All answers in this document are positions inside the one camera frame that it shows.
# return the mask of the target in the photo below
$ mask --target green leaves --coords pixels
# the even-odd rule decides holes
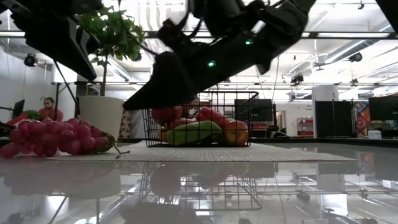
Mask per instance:
[[[135,60],[139,54],[139,44],[144,41],[142,27],[134,23],[134,18],[125,16],[126,10],[115,11],[114,7],[104,7],[78,15],[82,28],[98,38],[100,49],[91,60],[97,65],[105,65],[101,58],[111,55],[118,60]]]

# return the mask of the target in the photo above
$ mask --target person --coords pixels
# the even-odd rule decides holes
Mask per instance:
[[[39,110],[40,120],[44,120],[45,118],[50,118],[55,121],[55,109],[54,109],[54,99],[52,97],[47,97],[43,101],[44,108]],[[62,122],[63,113],[60,110],[57,110],[57,121]]]

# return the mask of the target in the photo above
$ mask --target cucumber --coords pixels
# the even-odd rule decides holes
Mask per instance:
[[[205,139],[213,134],[221,134],[223,130],[212,121],[200,121],[180,125],[167,132],[167,141],[171,146],[181,146]]]

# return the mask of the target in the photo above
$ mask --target green led light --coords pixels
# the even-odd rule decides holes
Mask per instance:
[[[214,67],[216,65],[216,62],[215,61],[210,61],[208,64],[207,64],[207,66],[209,66],[209,67]]]

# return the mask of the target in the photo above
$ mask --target woven placemat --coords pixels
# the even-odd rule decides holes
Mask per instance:
[[[304,152],[264,144],[250,147],[146,147],[145,142],[119,148],[130,151],[116,159],[110,153],[89,156],[58,156],[59,161],[152,161],[152,162],[318,162],[354,161],[353,159],[324,153]]]

